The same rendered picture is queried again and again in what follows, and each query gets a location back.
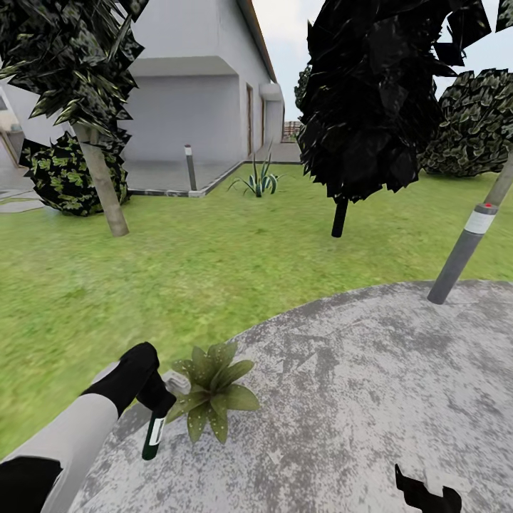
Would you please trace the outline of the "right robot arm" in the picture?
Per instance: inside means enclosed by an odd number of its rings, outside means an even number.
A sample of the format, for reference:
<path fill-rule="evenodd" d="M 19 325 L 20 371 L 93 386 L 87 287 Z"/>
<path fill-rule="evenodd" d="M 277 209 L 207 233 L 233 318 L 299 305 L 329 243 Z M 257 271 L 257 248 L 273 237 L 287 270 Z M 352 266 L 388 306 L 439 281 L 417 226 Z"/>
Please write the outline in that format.
<path fill-rule="evenodd" d="M 403 475 L 398 464 L 395 464 L 395 471 L 396 486 L 404 491 L 405 502 L 423 513 L 460 513 L 457 490 L 471 491 L 471 484 L 464 477 L 432 468 L 424 468 L 427 479 L 424 482 Z"/>

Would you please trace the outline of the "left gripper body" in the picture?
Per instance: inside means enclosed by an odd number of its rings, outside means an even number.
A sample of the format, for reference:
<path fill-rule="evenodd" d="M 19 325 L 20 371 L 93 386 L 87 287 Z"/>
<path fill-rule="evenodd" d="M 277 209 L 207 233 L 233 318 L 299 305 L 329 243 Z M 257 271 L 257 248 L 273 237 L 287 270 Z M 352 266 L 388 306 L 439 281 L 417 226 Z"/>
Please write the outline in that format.
<path fill-rule="evenodd" d="M 165 390 L 164 381 L 156 385 L 149 393 L 138 393 L 135 400 L 140 401 L 147 408 L 159 415 L 160 418 L 166 416 L 170 408 L 176 403 L 176 396 L 170 390 Z"/>

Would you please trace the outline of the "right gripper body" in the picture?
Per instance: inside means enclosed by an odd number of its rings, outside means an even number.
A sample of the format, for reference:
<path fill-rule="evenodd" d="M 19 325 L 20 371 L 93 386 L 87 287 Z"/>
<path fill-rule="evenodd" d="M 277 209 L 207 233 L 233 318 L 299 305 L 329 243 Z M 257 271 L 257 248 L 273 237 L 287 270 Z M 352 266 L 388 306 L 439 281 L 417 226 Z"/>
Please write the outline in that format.
<path fill-rule="evenodd" d="M 423 513 L 432 513 L 435 510 L 445 510 L 446 513 L 460 513 L 460 497 L 453 491 L 442 488 L 443 497 L 430 494 L 423 482 L 406 477 L 404 498 L 412 507 L 421 509 Z"/>

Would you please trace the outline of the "insectifuge atomizer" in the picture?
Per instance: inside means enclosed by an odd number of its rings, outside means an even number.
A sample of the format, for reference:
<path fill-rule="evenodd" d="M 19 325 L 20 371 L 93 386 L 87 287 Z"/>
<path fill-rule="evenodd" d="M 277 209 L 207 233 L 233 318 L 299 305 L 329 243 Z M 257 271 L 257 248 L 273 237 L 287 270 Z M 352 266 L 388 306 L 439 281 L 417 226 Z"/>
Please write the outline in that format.
<path fill-rule="evenodd" d="M 160 418 L 158 414 L 152 412 L 148 434 L 142 451 L 142 458 L 145 460 L 153 460 L 156 457 L 165 421 L 166 417 Z"/>

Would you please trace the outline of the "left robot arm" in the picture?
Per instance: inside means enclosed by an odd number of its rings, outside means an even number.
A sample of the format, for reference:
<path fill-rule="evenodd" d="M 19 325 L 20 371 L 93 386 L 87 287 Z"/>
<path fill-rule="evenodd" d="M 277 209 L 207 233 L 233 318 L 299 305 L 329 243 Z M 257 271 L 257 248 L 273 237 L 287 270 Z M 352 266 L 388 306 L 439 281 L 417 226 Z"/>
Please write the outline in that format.
<path fill-rule="evenodd" d="M 134 399 L 166 416 L 191 382 L 174 370 L 159 375 L 148 341 L 105 367 L 71 405 L 0 462 L 0 513 L 68 513 L 118 418 Z"/>

